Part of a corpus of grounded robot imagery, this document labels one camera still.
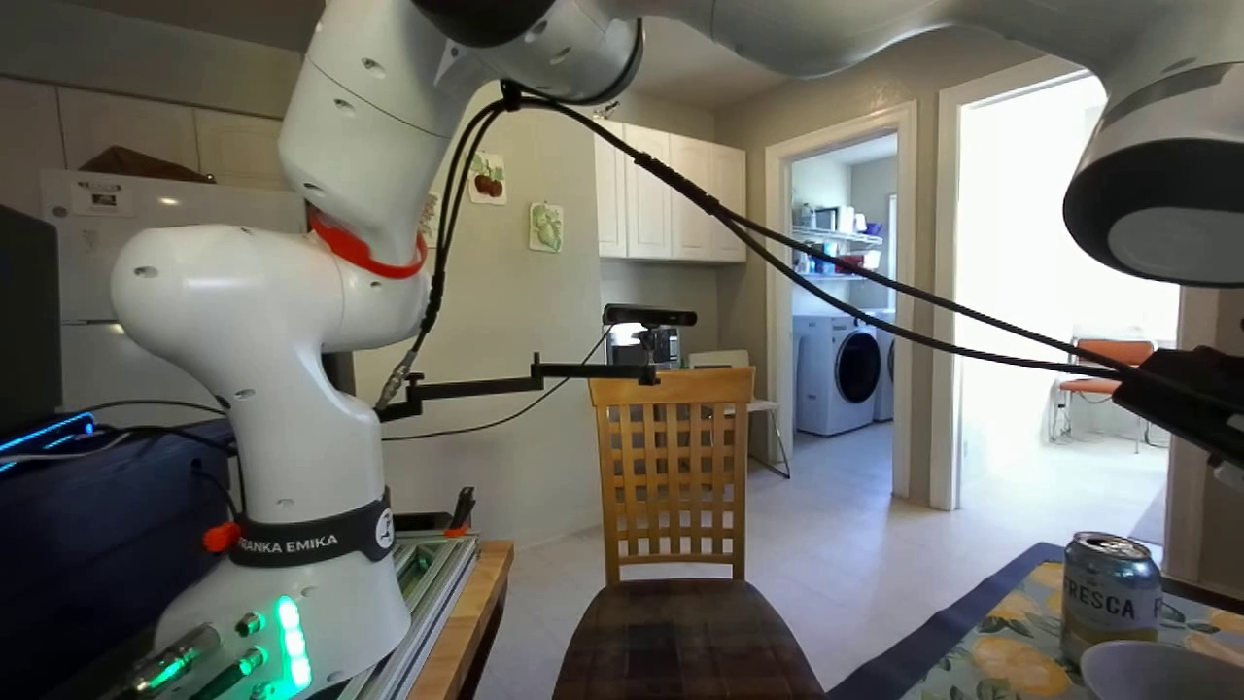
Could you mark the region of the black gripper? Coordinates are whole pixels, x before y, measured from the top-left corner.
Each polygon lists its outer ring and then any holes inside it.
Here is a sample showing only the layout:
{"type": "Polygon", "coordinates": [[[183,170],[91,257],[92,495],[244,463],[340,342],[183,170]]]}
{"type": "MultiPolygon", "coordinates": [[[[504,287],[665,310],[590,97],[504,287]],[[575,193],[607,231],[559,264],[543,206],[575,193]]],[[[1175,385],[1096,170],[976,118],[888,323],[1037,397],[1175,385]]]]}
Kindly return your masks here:
{"type": "Polygon", "coordinates": [[[1244,467],[1244,358],[1213,346],[1156,351],[1111,399],[1213,463],[1244,467]]]}

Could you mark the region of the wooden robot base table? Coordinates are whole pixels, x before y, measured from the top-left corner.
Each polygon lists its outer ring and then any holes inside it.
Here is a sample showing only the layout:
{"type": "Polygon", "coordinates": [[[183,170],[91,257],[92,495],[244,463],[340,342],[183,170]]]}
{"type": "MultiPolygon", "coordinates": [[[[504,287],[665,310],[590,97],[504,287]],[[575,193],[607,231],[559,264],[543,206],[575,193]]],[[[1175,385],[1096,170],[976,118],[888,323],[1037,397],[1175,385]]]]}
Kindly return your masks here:
{"type": "Polygon", "coordinates": [[[432,651],[416,670],[408,700],[474,700],[504,616],[508,572],[508,541],[481,541],[474,548],[432,651]]]}

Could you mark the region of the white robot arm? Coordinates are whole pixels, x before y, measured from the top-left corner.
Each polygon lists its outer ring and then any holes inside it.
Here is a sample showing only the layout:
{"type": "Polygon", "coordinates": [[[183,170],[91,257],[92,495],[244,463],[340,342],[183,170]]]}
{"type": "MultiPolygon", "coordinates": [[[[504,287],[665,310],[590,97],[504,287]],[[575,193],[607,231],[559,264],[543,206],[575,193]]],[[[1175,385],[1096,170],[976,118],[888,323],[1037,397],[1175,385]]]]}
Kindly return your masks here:
{"type": "Polygon", "coordinates": [[[1109,91],[1072,241],[1142,279],[1241,279],[1244,0],[327,0],[281,127],[306,224],[143,231],[112,264],[122,327],[224,399],[244,476],[240,535],[163,612],[135,700],[311,700],[400,651],[380,419],[321,358],[432,318],[429,193],[470,97],[607,102],[648,16],[798,78],[940,27],[1069,57],[1109,91]]]}

